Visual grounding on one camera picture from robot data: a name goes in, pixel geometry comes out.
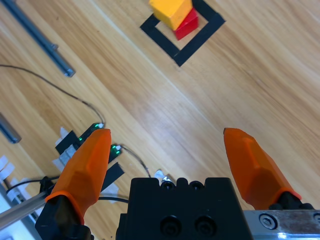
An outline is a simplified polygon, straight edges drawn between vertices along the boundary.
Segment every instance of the wood grain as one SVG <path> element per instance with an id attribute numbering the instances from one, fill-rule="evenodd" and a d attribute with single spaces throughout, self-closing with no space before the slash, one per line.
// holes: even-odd
<path id="1" fill-rule="evenodd" d="M 320 208 L 318 0 L 208 0 L 226 23 L 182 67 L 140 30 L 152 13 L 147 0 L 17 3 L 76 74 L 63 77 L 2 5 L 0 63 L 31 69 L 93 103 L 113 141 L 132 148 L 152 174 L 232 178 L 223 129 L 240 128 L 258 140 L 303 201 Z M 0 110 L 22 136 L 16 145 L 0 136 L 0 155 L 16 166 L 10 178 L 58 174 L 52 160 L 60 127 L 79 135 L 98 119 L 29 74 L 4 68 L 0 74 Z M 125 175 L 116 184 L 127 196 L 131 179 L 146 174 L 128 154 L 118 161 Z M 31 195 L 38 189 L 27 187 Z M 124 203 L 98 202 L 85 222 L 99 239 L 111 239 L 126 210 Z"/>

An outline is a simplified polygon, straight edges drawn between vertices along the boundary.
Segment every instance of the wooden block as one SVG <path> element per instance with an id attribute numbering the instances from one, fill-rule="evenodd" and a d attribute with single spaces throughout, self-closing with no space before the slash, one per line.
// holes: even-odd
<path id="1" fill-rule="evenodd" d="M 154 16 L 176 30 L 192 9 L 191 0 L 150 0 Z"/>
<path id="2" fill-rule="evenodd" d="M 191 33 L 193 30 L 197 29 L 199 26 L 198 14 L 197 11 L 192 8 L 180 26 L 173 31 L 176 39 L 180 40 Z"/>

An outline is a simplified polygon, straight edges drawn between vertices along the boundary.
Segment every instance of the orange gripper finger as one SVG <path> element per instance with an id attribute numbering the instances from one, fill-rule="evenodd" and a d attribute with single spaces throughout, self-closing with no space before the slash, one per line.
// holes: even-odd
<path id="1" fill-rule="evenodd" d="M 94 131 L 67 162 L 45 202 L 66 196 L 83 225 L 87 209 L 98 201 L 108 168 L 110 147 L 110 130 Z"/>
<path id="2" fill-rule="evenodd" d="M 236 128 L 225 128 L 223 134 L 232 175 L 248 204 L 256 210 L 266 210 L 284 192 L 301 200 L 274 160 L 252 136 Z"/>

